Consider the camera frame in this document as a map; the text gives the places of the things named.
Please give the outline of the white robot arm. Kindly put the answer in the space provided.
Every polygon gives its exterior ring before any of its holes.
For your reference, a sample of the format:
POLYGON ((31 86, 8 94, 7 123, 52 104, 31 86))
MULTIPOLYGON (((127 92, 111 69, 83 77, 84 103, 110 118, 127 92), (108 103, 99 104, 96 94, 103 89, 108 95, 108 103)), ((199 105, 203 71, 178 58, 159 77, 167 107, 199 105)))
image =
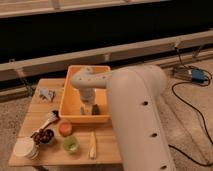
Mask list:
POLYGON ((93 100, 93 89, 106 90, 125 171, 176 171, 156 105, 166 83, 165 72, 156 65, 98 74, 85 66, 71 78, 84 103, 93 100))

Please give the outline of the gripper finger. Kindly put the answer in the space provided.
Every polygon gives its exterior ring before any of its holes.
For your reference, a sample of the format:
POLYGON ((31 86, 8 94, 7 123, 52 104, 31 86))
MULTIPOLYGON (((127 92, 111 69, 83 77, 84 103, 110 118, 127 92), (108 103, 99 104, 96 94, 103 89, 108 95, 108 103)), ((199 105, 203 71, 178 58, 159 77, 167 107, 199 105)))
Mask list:
POLYGON ((90 105, 83 105, 80 107, 80 112, 82 115, 91 115, 92 107, 90 105))

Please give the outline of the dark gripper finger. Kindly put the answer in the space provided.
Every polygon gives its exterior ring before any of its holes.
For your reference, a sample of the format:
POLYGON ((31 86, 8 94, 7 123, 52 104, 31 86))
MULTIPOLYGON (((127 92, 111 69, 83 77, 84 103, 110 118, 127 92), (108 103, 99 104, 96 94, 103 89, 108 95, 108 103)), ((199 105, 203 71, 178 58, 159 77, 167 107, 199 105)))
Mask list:
POLYGON ((92 106, 92 115, 99 115, 100 114, 100 109, 97 104, 92 106))

